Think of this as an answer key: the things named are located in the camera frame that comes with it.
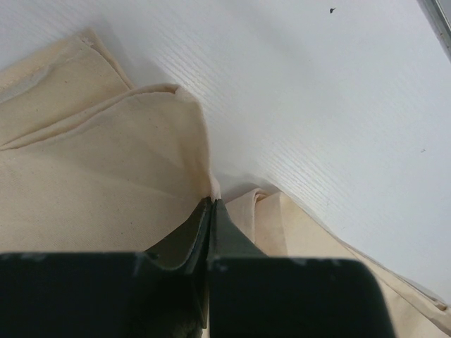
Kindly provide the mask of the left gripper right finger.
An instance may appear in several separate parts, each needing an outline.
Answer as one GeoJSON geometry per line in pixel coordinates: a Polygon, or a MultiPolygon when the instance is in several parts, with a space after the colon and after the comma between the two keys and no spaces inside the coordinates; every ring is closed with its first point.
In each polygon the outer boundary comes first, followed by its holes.
{"type": "Polygon", "coordinates": [[[270,257],[216,201],[208,262],[212,337],[394,337],[380,287],[359,261],[270,257]]]}

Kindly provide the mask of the back aluminium rail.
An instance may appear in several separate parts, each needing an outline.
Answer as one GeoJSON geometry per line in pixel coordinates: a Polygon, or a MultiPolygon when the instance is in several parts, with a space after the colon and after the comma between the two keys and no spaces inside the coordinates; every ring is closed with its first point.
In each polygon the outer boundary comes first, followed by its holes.
{"type": "Polygon", "coordinates": [[[430,26],[433,28],[443,51],[448,59],[451,57],[451,1],[450,0],[418,0],[430,26]]]}

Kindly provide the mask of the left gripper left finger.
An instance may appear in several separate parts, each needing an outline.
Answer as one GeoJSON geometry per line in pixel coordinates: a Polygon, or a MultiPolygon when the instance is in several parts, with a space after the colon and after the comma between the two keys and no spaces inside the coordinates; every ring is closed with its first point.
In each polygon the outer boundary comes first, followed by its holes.
{"type": "Polygon", "coordinates": [[[200,337],[213,202],[145,251],[1,255],[2,337],[200,337]]]}

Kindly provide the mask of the beige cloth wrap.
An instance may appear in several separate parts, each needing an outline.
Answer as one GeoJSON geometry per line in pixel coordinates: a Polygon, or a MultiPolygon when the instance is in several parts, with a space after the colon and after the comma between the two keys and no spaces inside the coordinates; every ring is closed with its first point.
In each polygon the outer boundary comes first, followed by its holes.
{"type": "Polygon", "coordinates": [[[220,196],[202,108],[91,30],[1,72],[1,250],[137,251],[220,196]]]}

